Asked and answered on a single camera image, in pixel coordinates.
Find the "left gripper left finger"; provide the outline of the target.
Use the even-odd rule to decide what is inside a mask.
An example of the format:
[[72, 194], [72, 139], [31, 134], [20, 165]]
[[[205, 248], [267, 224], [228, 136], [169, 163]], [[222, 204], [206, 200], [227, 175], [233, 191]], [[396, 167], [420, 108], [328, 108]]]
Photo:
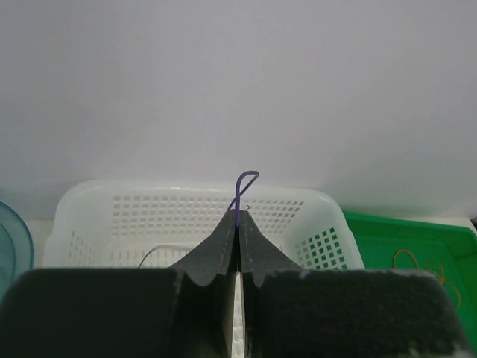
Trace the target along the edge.
[[41, 268], [1, 303], [3, 357], [229, 357], [235, 213], [168, 268]]

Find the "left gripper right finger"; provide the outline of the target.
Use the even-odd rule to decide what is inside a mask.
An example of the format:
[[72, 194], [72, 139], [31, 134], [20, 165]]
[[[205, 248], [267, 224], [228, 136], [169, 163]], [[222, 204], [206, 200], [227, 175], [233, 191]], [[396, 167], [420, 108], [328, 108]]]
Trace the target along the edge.
[[438, 279], [416, 269], [300, 267], [238, 215], [246, 357], [471, 357]]

